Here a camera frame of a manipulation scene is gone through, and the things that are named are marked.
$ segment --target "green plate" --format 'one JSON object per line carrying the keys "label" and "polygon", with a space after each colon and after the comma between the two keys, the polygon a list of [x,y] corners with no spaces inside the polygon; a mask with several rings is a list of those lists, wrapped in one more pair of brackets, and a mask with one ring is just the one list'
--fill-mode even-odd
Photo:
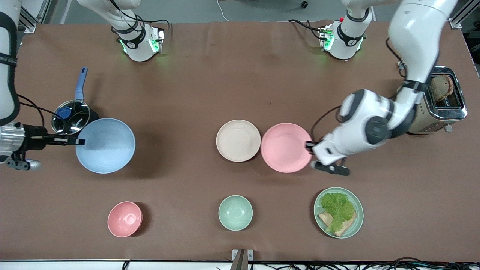
{"label": "green plate", "polygon": [[[325,194],[329,194],[329,193],[341,193],[341,194],[347,195],[348,200],[353,204],[353,207],[357,212],[357,218],[354,220],[353,224],[340,237],[336,236],[334,233],[327,232],[326,231],[327,225],[325,225],[325,223],[318,217],[319,214],[325,212],[325,209],[322,207],[322,204],[320,203],[320,199]],[[330,187],[322,191],[318,195],[317,199],[315,200],[315,204],[313,205],[313,215],[315,216],[315,220],[317,221],[317,224],[320,227],[320,229],[322,229],[322,231],[324,231],[326,234],[334,238],[352,237],[360,230],[363,224],[363,207],[361,206],[359,199],[353,193],[341,187]]]}
{"label": "green plate", "polygon": [[240,195],[232,195],[223,200],[218,208],[218,218],[222,225],[231,231],[241,231],[250,224],[253,208],[250,202]]}

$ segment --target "green lettuce leaf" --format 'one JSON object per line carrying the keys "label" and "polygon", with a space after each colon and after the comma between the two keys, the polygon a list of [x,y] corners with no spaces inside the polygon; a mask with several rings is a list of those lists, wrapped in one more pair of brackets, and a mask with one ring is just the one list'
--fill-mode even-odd
{"label": "green lettuce leaf", "polygon": [[325,211],[333,217],[332,224],[327,228],[328,232],[340,230],[342,223],[349,221],[355,212],[355,208],[345,194],[327,193],[320,199],[320,203]]}

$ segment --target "tabletop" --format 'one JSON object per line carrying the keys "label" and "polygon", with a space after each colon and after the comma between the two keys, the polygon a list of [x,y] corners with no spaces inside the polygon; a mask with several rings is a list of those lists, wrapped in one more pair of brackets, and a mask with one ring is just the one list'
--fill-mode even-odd
{"label": "tabletop", "polygon": [[[468,105],[452,133],[404,135],[349,157],[349,177],[309,167],[279,173],[260,153],[234,163],[216,149],[217,131],[230,120],[248,120],[262,135],[278,123],[309,130],[355,90],[392,95],[402,78],[385,47],[387,28],[372,23],[362,49],[341,61],[291,23],[178,24],[165,54],[133,62],[110,25],[38,25],[20,48],[16,91],[54,110],[73,99],[87,66],[85,101],[100,117],[128,124],[137,146],[112,174],[82,167],[71,146],[28,152],[42,162],[39,171],[1,166],[0,258],[224,259],[250,248],[261,260],[478,260],[480,84],[460,30],[445,27],[440,44],[439,64],[457,74]],[[40,122],[26,107],[17,120]],[[315,134],[336,125],[331,115]],[[364,224],[348,239],[327,236],[313,217],[317,195],[333,186],[363,205]],[[253,205],[243,231],[218,220],[230,195]],[[107,228],[122,201],[144,212],[132,237]]]}

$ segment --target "pink bowl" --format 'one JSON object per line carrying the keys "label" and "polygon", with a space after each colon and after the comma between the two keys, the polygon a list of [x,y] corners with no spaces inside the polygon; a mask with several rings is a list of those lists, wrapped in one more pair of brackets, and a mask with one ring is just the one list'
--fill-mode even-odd
{"label": "pink bowl", "polygon": [[117,204],[108,214],[108,230],[116,237],[132,235],[142,224],[142,211],[132,202]]}
{"label": "pink bowl", "polygon": [[267,130],[262,138],[260,151],[265,163],[275,171],[298,172],[312,159],[305,149],[305,142],[311,140],[302,127],[282,123]]}

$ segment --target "toaster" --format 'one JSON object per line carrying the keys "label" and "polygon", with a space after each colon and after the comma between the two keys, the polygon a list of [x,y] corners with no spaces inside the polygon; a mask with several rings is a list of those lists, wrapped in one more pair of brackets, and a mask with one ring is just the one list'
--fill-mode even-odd
{"label": "toaster", "polygon": [[452,132],[452,125],[467,116],[467,105],[463,97],[462,89],[455,73],[444,66],[435,66],[431,78],[445,74],[454,84],[452,94],[435,102],[430,87],[424,92],[420,104],[417,105],[417,114],[408,132],[416,135],[427,135],[444,129]]}

